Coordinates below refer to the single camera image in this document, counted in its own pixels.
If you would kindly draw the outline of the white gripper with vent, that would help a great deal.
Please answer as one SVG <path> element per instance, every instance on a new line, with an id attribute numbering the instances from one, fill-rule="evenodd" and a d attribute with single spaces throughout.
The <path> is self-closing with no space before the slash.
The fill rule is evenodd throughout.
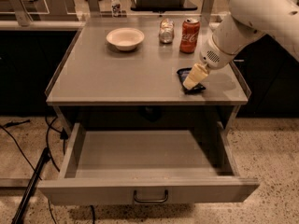
<path id="1" fill-rule="evenodd" d="M 199 60 L 202 64 L 196 63 L 190 73 L 183 81 L 187 90 L 193 89 L 209 75 L 209 69 L 222 69 L 235 57 L 235 52 L 222 47 L 211 35 L 202 45 L 199 53 Z"/>

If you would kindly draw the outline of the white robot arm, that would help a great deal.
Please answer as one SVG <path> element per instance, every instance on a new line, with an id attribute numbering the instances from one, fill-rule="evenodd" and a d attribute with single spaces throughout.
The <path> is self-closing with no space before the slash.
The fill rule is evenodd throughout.
<path id="1" fill-rule="evenodd" d="M 228 64 L 245 46 L 270 35 L 299 61 L 297 0 L 228 0 L 229 13 L 200 49 L 183 82 L 191 90 L 211 71 Z"/>

